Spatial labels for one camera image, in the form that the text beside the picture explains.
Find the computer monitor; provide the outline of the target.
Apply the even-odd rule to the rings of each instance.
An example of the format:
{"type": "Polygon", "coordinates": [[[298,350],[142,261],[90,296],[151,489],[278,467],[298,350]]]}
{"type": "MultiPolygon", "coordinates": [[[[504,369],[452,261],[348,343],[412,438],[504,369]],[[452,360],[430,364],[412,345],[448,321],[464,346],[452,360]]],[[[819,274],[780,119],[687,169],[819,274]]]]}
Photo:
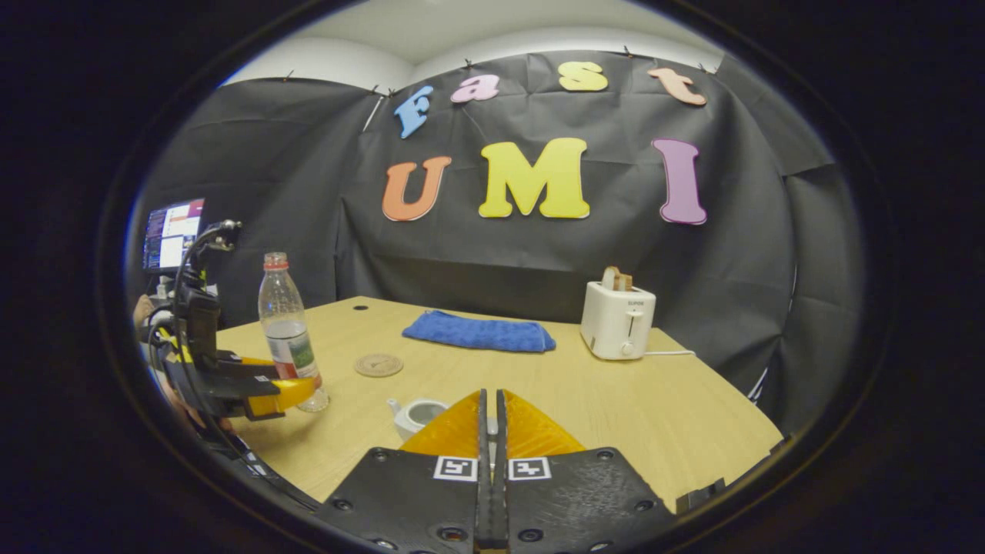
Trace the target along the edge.
{"type": "Polygon", "coordinates": [[[150,212],[143,242],[145,272],[169,272],[179,267],[198,238],[205,204],[205,199],[190,199],[150,212]]]}

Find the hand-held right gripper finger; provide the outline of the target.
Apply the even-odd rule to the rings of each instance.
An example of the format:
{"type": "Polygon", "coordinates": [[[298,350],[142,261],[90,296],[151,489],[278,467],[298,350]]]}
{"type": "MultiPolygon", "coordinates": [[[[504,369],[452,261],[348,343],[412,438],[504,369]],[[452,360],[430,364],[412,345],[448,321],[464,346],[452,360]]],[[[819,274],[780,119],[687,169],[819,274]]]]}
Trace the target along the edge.
{"type": "Polygon", "coordinates": [[[320,522],[381,554],[478,554],[492,485],[485,389],[472,394],[474,456],[371,448],[318,509],[320,522]]]}
{"type": "Polygon", "coordinates": [[[618,449],[571,444],[505,389],[496,409],[496,513],[507,554],[622,554],[676,522],[618,449]]]}

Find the white ceramic teacup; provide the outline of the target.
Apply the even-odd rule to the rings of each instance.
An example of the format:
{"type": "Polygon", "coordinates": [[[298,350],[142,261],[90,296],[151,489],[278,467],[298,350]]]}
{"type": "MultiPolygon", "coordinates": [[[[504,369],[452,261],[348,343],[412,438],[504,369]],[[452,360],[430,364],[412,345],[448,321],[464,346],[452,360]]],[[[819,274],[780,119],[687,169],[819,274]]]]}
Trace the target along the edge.
{"type": "Polygon", "coordinates": [[[386,403],[392,411],[392,422],[402,442],[407,442],[449,408],[449,404],[435,399],[414,399],[406,405],[396,399],[387,399],[386,403]]]}

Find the blue towel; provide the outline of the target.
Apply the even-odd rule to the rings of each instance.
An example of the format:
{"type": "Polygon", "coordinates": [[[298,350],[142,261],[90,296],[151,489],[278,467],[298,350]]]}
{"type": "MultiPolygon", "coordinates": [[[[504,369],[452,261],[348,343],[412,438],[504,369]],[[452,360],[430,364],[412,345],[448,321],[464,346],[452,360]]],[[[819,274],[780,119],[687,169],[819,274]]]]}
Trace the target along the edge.
{"type": "Polygon", "coordinates": [[[443,311],[423,312],[402,336],[464,349],[546,353],[556,340],[538,322],[472,319],[443,311]]]}

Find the white toaster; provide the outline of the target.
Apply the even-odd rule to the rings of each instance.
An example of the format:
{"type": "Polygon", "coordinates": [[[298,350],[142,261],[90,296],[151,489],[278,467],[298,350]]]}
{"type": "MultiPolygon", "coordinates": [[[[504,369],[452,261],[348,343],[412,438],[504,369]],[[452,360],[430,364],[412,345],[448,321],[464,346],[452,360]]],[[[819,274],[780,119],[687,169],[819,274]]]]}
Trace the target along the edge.
{"type": "Polygon", "coordinates": [[[601,360],[638,360],[648,348],[656,296],[643,289],[613,291],[588,282],[579,326],[592,355],[601,360]]]}

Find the black backdrop cloth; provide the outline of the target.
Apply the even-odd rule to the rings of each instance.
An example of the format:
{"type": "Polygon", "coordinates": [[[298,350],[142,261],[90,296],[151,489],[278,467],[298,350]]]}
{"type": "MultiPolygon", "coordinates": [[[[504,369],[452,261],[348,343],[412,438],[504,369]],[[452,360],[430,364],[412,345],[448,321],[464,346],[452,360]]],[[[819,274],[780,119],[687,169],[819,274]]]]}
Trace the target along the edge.
{"type": "Polygon", "coordinates": [[[262,255],[306,305],[361,295],[577,322],[609,265],[655,326],[782,432],[840,388],[866,264],[842,165],[738,60],[714,73],[608,52],[500,58],[393,98],[320,78],[215,88],[166,142],[129,224],[143,286],[152,210],[242,221],[208,265],[228,324],[255,322],[262,255]]]}

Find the clear plastic water bottle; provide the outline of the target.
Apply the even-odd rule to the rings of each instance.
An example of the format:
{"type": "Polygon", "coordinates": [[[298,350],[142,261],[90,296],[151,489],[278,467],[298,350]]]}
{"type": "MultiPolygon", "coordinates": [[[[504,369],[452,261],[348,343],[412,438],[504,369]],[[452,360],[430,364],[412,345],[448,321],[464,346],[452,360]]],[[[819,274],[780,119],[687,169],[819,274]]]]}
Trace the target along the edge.
{"type": "Polygon", "coordinates": [[[330,399],[322,384],[306,323],[305,305],[284,252],[268,252],[258,292],[258,316],[280,379],[310,379],[313,392],[299,403],[303,412],[320,412],[330,399]]]}

